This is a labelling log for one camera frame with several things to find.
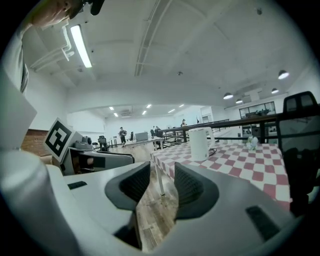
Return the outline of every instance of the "black office chair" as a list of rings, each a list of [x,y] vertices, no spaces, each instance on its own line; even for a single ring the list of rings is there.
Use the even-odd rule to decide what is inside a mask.
[[[94,150],[100,150],[100,146],[99,146],[99,144],[98,144],[97,142],[93,142],[93,143],[92,143],[92,148],[93,148]]]
[[[320,107],[310,91],[286,97],[276,119],[279,148],[290,185],[290,210],[296,216],[308,210],[320,167]]]
[[[105,136],[103,136],[103,135],[99,136],[98,142],[100,144],[100,150],[101,151],[104,151],[104,152],[108,152],[109,151],[110,146],[107,145],[107,140],[106,140]]]

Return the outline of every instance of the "wooden panel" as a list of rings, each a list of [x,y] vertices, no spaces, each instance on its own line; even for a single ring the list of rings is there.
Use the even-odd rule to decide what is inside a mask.
[[[39,157],[49,156],[50,153],[43,146],[47,130],[29,129],[24,137],[21,149]]]

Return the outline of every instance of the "red and white checkered tablecloth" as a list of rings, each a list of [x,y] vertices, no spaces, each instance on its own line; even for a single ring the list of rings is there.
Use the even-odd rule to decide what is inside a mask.
[[[287,210],[290,209],[288,176],[276,144],[259,144],[255,151],[237,143],[216,143],[216,148],[216,153],[205,161],[191,161],[188,142],[154,151],[150,156],[172,180],[175,178],[175,162],[206,168],[248,180]]]

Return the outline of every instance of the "white kettle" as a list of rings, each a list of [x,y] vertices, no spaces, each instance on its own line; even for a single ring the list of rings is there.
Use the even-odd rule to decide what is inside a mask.
[[[211,138],[211,144],[208,147],[207,132]],[[191,161],[205,161],[209,157],[209,149],[215,145],[215,137],[210,127],[194,128],[188,131],[189,144],[191,148]]]

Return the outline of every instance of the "wooden floor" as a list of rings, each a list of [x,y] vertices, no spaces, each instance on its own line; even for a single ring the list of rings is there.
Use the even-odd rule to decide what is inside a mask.
[[[114,153],[131,154],[135,162],[150,161],[153,144],[141,145],[135,148],[116,147]],[[157,174],[151,162],[150,184],[136,208],[142,251],[151,252],[159,245],[174,226],[174,218],[178,209],[178,193],[174,182],[164,173],[162,183],[165,195],[160,195]]]

